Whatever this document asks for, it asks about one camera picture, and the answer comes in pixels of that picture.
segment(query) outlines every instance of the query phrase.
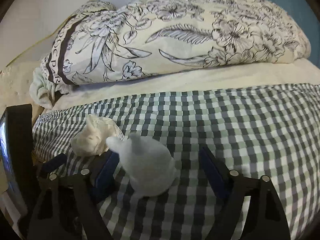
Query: green checkered fabric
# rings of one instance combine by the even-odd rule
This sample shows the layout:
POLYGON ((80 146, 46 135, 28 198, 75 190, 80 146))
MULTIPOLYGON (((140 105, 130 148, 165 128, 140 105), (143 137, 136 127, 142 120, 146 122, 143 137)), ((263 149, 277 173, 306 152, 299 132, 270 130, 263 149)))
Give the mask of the green checkered fabric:
MULTIPOLYGON (((158 197, 137 199, 119 164, 119 188, 99 206, 114 239, 205 239, 219 203, 199 169, 205 145, 229 169, 244 176, 271 177, 292 239, 319 211, 320 86, 285 84, 217 91, 166 92, 107 99, 44 114, 33 128, 35 151, 49 160, 65 153, 58 174, 78 173, 92 158, 73 152, 70 139, 86 115, 113 119, 125 136, 136 132, 168 147, 178 178, 158 197)), ((238 239, 249 200, 234 233, 238 239)))

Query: pillow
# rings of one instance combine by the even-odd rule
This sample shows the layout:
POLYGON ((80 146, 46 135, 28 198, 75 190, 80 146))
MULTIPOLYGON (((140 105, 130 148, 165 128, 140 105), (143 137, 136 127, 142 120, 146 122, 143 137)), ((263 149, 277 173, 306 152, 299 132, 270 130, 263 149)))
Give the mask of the pillow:
POLYGON ((268 0, 137 0, 118 10, 96 3, 79 9, 59 31, 43 64, 51 82, 112 82, 239 63, 292 63, 311 52, 300 27, 268 0))

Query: wall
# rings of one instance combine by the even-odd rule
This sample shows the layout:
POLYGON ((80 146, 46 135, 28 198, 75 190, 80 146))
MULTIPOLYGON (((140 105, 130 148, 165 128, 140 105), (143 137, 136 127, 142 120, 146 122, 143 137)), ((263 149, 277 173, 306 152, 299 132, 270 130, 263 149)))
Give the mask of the wall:
POLYGON ((0 22, 0 70, 87 0, 15 0, 0 22))

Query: black metal clamp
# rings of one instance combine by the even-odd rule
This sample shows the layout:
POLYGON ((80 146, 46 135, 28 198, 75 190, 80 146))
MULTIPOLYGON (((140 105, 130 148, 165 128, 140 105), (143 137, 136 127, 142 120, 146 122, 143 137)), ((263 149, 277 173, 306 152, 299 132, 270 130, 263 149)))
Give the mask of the black metal clamp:
POLYGON ((41 193, 29 224, 28 240, 113 240, 95 206, 114 190, 119 155, 110 150, 95 157, 87 169, 59 178, 53 172, 67 160, 61 154, 38 168, 41 193))
POLYGON ((238 223, 245 196, 251 196, 241 240, 290 240, 287 219, 270 177, 244 177, 229 170, 208 147, 199 151, 199 161, 217 198, 224 201, 221 216, 206 240, 230 240, 238 223))

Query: black device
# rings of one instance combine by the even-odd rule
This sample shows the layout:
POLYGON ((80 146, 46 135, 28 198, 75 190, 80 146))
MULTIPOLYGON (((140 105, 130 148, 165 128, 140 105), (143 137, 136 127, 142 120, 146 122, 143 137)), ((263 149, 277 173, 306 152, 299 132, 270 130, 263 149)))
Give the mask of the black device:
POLYGON ((63 178, 55 173, 49 175, 48 172, 60 166, 61 160, 63 157, 57 156, 40 167, 38 179, 42 191, 33 210, 27 239, 82 239, 84 229, 88 240, 112 240, 96 204, 115 189, 113 173, 119 163, 118 154, 104 152, 75 175, 63 178))
POLYGON ((32 106, 9 106, 0 119, 0 151, 7 193, 22 216, 32 212, 40 193, 31 151, 32 106))

